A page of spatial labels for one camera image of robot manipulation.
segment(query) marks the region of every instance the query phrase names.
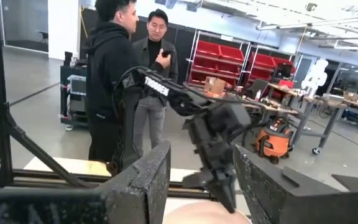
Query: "hand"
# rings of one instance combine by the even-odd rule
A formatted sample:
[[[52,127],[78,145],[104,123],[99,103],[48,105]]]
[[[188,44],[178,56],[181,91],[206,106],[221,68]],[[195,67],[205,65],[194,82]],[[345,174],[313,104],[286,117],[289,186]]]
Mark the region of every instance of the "hand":
[[[158,54],[155,61],[161,64],[163,68],[167,68],[171,64],[171,55],[168,55],[167,57],[163,57],[162,56],[163,51],[164,49],[160,49],[160,53]]]

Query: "gray pants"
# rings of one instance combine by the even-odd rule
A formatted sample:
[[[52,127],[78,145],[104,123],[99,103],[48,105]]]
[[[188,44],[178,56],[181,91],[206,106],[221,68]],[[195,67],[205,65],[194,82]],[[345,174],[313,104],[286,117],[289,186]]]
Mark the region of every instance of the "gray pants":
[[[134,117],[134,145],[140,155],[143,155],[143,133],[146,119],[149,117],[149,134],[152,149],[162,142],[162,128],[165,120],[166,107],[156,97],[146,97],[139,100]]]

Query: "dark hair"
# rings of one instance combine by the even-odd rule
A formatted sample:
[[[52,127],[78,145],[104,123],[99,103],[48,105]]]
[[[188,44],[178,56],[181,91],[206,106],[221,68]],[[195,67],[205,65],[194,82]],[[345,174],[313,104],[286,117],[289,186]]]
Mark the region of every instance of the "dark hair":
[[[136,0],[96,0],[94,7],[98,13],[99,20],[107,22],[114,19],[118,10],[123,10],[129,3],[135,2]]]
[[[149,22],[153,19],[153,17],[158,17],[158,18],[163,19],[165,21],[165,23],[168,25],[168,16],[161,9],[156,9],[155,11],[150,12]]]

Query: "black pants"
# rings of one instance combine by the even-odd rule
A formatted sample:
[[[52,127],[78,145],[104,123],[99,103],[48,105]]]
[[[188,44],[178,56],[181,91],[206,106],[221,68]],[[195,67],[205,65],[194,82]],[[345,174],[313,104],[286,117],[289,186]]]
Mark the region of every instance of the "black pants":
[[[117,162],[116,159],[122,154],[119,125],[89,120],[88,125],[92,138],[88,159],[92,161]]]

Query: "red shelving rack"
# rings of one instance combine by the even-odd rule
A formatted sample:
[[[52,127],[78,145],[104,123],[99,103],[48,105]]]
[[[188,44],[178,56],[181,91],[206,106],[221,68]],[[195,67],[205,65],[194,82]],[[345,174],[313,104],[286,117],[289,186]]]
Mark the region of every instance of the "red shelving rack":
[[[216,77],[236,86],[244,68],[244,54],[241,49],[198,39],[199,37],[195,44],[193,60],[190,61],[187,82],[192,85],[204,85],[206,77]]]
[[[291,64],[291,73],[295,73],[296,68],[293,66],[292,62],[287,59],[252,52],[250,56],[250,63],[247,66],[247,73],[249,75],[246,79],[244,79],[243,85],[245,86],[247,83],[252,84],[255,79],[269,81],[271,79],[272,72],[274,72],[276,66],[280,63]]]

